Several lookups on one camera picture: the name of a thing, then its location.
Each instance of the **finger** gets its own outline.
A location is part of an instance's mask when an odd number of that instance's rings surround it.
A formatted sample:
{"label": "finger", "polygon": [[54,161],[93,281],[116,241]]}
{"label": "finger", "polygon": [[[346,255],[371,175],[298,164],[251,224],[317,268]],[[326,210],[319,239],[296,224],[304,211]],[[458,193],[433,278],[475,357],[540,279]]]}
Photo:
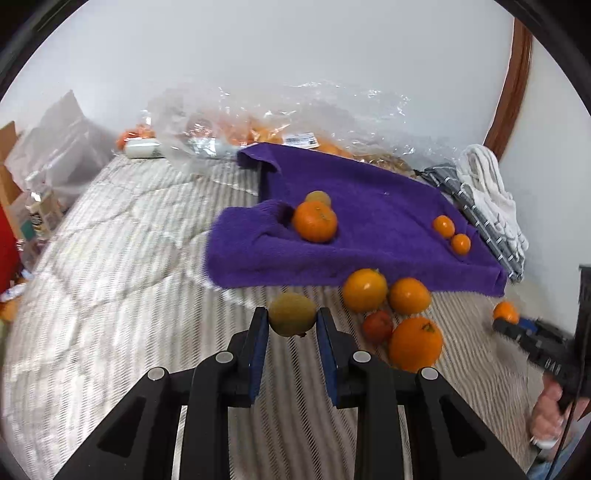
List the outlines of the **finger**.
{"label": "finger", "polygon": [[544,384],[542,395],[550,397],[554,401],[558,401],[560,400],[560,397],[562,397],[562,387],[552,380],[552,382]]}
{"label": "finger", "polygon": [[542,375],[542,382],[544,383],[544,389],[546,389],[551,384],[556,383],[556,380],[554,380],[553,375],[549,374],[548,372],[544,372],[544,375]]}
{"label": "finger", "polygon": [[556,427],[543,417],[535,418],[531,423],[531,434],[539,440],[550,440],[560,437],[562,429]]}
{"label": "finger", "polygon": [[544,395],[540,396],[537,403],[535,404],[532,416],[533,418],[538,416],[543,417],[555,427],[559,427],[563,422],[563,416],[560,414],[558,404],[551,398]]}

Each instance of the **plastic bag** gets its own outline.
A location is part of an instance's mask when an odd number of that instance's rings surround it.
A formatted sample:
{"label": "plastic bag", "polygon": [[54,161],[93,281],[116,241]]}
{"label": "plastic bag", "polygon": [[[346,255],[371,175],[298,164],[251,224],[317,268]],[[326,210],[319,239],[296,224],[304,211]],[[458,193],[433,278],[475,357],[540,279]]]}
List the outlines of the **plastic bag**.
{"label": "plastic bag", "polygon": [[62,206],[68,209],[113,154],[112,137],[91,123],[69,91],[43,115],[39,124],[18,140],[5,165],[21,190],[25,179],[40,172]]}
{"label": "plastic bag", "polygon": [[312,148],[404,174],[456,156],[456,149],[404,133],[409,99],[394,93],[314,82],[299,86],[183,86],[148,104],[172,163],[202,172],[255,142]]}

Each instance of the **bottle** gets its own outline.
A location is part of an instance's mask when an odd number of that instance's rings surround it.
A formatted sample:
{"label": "bottle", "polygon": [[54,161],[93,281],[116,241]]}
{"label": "bottle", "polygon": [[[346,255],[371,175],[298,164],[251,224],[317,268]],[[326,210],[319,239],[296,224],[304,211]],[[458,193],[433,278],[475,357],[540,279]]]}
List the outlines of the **bottle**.
{"label": "bottle", "polygon": [[34,171],[26,179],[29,190],[27,210],[33,229],[38,238],[49,240],[60,224],[63,214],[53,190],[40,179],[40,173]]}

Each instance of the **human hand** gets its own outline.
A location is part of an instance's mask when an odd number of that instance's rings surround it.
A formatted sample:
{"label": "human hand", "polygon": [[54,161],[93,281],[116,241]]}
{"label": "human hand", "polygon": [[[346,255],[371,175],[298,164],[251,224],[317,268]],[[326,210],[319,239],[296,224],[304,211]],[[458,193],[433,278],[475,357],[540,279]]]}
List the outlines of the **human hand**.
{"label": "human hand", "polygon": [[[544,390],[538,397],[530,420],[530,432],[537,440],[556,440],[562,435],[562,427],[569,417],[570,405],[564,415],[558,408],[558,400],[562,396],[562,388],[550,374],[544,374]],[[577,402],[574,420],[578,420],[589,403],[588,398]]]}

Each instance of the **striped bedding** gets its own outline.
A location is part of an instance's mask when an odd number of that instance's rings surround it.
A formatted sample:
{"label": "striped bedding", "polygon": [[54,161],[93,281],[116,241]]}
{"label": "striped bedding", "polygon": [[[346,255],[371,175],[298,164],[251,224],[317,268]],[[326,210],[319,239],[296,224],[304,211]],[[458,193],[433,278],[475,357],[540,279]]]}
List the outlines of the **striped bedding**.
{"label": "striped bedding", "polygon": [[[286,290],[223,290],[203,271],[212,222],[225,207],[256,204],[257,189],[256,172],[234,163],[199,176],[166,159],[119,156],[75,204],[23,298],[2,372],[3,433],[32,479],[52,478],[148,369],[195,366],[246,329],[256,306]],[[361,317],[343,308],[338,289],[290,290],[329,307],[337,328],[386,358],[365,343]],[[426,315],[446,341],[436,367],[527,469],[534,454],[525,422],[540,374],[493,335],[497,301],[436,293]],[[270,334],[261,393],[251,409],[230,410],[229,428],[233,479],[353,477],[356,411],[332,407],[315,333]]]}

